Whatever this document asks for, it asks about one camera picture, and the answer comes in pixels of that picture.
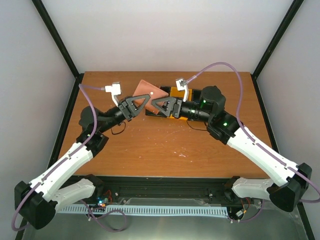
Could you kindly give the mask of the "brown leather card holder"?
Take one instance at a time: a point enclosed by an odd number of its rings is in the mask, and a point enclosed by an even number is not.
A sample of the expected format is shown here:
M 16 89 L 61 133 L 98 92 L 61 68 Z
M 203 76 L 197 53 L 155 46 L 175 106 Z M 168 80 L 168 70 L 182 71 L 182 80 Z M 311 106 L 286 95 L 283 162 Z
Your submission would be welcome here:
M 153 114 L 156 114 L 156 115 L 160 111 L 152 105 L 152 100 L 165 98 L 165 97 L 169 96 L 169 94 L 167 92 L 165 92 L 164 90 L 160 89 L 159 87 L 157 87 L 157 86 L 155 86 L 155 85 L 153 85 L 143 79 L 140 80 L 140 82 L 138 83 L 138 85 L 133 93 L 133 97 L 142 96 L 142 95 L 149 95 L 150 96 L 150 99 L 148 100 L 148 102 L 146 103 L 144 108 L 146 110 L 152 112 Z

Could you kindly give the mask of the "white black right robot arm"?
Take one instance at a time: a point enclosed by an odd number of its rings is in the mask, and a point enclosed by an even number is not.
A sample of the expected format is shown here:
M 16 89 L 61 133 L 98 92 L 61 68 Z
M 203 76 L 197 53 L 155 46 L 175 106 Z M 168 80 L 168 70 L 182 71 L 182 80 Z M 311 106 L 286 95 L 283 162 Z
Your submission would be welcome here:
M 172 96 L 151 102 L 167 117 L 204 122 L 214 139 L 237 150 L 268 175 L 268 179 L 237 178 L 231 184 L 230 197 L 267 200 L 283 211 L 292 212 L 309 187 L 312 168 L 285 158 L 263 143 L 225 111 L 225 103 L 225 96 L 216 86 L 203 88 L 198 102 Z

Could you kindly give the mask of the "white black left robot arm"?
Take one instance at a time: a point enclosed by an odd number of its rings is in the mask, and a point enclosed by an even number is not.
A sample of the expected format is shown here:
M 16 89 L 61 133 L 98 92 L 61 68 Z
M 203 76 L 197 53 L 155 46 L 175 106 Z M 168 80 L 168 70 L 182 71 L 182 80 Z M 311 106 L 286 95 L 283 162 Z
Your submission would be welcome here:
M 92 103 L 80 114 L 82 131 L 71 148 L 44 173 L 29 183 L 20 181 L 14 188 L 14 215 L 21 215 L 28 226 L 39 230 L 45 227 L 64 207 L 82 199 L 99 201 L 104 188 L 90 175 L 68 187 L 63 184 L 83 165 L 105 147 L 107 130 L 137 117 L 150 100 L 149 94 L 130 96 L 117 106 L 102 112 Z

